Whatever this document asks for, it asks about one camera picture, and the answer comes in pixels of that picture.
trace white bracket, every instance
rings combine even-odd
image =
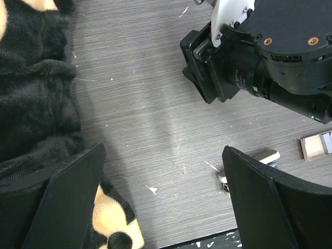
[[[222,25],[233,26],[236,22],[244,22],[247,19],[247,10],[255,9],[254,3],[255,0],[218,0],[211,18],[211,40],[215,48],[222,44]]]

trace tan fabric patch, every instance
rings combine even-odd
[[[5,34],[7,26],[7,10],[4,0],[0,0],[0,40]]]
[[[137,219],[127,225],[126,214],[122,206],[113,198],[105,195],[100,186],[98,186],[94,200],[92,224],[97,232],[106,237],[115,232],[125,232],[133,241],[132,249],[140,249],[144,245]]]
[[[22,0],[38,11],[58,10],[53,0]]]

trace gray wooden table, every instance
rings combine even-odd
[[[236,227],[213,169],[222,169],[225,145],[249,155],[277,149],[282,170],[332,186],[329,158],[304,163],[298,147],[331,125],[242,91],[207,105],[182,75],[179,42],[211,14],[193,0],[81,0],[76,12],[82,128],[105,144],[105,171],[136,210],[148,249]]]

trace black plush toy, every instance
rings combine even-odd
[[[0,0],[0,183],[86,148],[66,62],[74,9],[73,0]],[[103,175],[83,248],[143,246],[133,210]]]

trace white debris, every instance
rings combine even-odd
[[[214,167],[213,165],[209,164],[207,161],[204,161],[206,164],[210,165],[212,169],[218,171],[220,173],[220,170]]]
[[[207,247],[210,248],[211,246],[213,246],[214,242],[211,242],[211,244],[207,244]]]
[[[158,190],[157,188],[150,188],[150,187],[147,186],[147,185],[145,185],[145,187],[147,187],[148,189],[151,190],[152,193],[154,193],[155,195],[157,195],[157,194],[156,194],[156,191]]]
[[[189,8],[189,5],[188,5],[187,8],[182,12],[182,14],[179,16],[179,18],[181,18],[181,17],[183,16],[183,14],[184,14],[185,12],[187,12],[188,8]]]

